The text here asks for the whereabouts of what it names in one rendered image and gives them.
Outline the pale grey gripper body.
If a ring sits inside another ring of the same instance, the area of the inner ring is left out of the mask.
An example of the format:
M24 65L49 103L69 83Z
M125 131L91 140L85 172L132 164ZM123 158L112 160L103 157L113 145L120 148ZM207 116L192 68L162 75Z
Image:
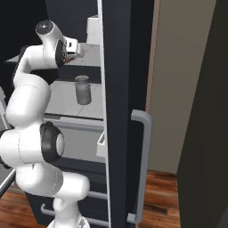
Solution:
M66 58L64 63L74 61L76 58L83 58L85 56L85 50L81 44L76 46L70 46L66 48Z

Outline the grey fridge shelf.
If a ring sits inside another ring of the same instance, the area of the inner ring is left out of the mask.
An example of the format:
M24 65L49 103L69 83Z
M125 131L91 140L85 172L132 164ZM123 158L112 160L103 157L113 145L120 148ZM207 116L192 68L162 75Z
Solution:
M67 62L67 65L100 67L100 47L98 45L87 45L86 43L81 43L81 45L85 48L83 56ZM55 63L56 46L52 44L30 46L22 56L17 55L6 61L6 63L18 63L18 66L28 64L31 69L57 68L58 65Z
M73 82L55 81L50 87L52 95L46 109L47 113L103 118L102 86L100 84L91 84L92 101L86 106L77 103L76 87Z

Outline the white fridge door bin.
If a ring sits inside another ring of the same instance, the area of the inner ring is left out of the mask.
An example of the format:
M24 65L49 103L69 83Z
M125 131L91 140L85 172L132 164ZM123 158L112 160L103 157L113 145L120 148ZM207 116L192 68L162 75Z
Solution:
M97 142L96 155L101 158L106 157L105 133L102 133Z
M91 16L87 19L86 34L87 34L86 43L88 45L100 44L99 18L97 15Z

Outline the dark fridge body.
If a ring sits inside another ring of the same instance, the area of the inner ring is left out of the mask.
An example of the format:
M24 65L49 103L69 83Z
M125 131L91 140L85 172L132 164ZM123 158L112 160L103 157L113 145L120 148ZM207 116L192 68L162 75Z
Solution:
M67 36L85 43L87 18L97 12L96 0L0 0L0 51L3 51L0 53L0 86L5 91L6 103L12 93L15 63L4 62L19 54L22 46L40 43L35 35L36 24L49 17ZM51 78L73 82L73 77L87 75L89 83L101 84L100 69L71 65L55 70Z

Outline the dark fridge door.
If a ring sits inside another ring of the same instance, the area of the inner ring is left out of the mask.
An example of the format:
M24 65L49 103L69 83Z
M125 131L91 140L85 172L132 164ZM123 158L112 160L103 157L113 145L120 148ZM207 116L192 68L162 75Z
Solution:
M134 228L155 0L102 0L111 228Z

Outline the grey fridge crisper drawer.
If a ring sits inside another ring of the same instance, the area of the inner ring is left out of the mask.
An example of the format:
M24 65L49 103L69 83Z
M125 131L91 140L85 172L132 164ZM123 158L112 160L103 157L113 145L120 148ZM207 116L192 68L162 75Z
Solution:
M102 120L45 116L45 121L51 121L64 134L64 158L105 162L105 158L96 155L97 142L104 131Z

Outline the grey jar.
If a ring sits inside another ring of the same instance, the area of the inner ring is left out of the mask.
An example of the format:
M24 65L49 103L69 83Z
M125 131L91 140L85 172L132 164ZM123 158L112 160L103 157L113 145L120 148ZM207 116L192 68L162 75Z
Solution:
M88 83L88 76L75 77L77 103L80 105L87 105L92 101L91 86Z

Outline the dark freezer drawer front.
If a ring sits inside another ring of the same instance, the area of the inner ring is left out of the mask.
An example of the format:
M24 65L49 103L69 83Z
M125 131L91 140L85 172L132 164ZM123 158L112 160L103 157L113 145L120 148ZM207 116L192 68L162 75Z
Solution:
M85 175L90 181L90 191L107 193L105 165L99 162L61 158L53 162L61 171ZM54 219L53 198L27 193L38 224L47 226ZM78 202L79 210L91 228L108 228L108 200L86 197Z

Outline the dark tall cabinet panel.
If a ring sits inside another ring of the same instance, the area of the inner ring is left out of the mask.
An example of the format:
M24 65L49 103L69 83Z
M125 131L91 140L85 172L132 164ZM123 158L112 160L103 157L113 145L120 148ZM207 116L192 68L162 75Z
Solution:
M228 228L228 0L216 0L177 183L181 228Z

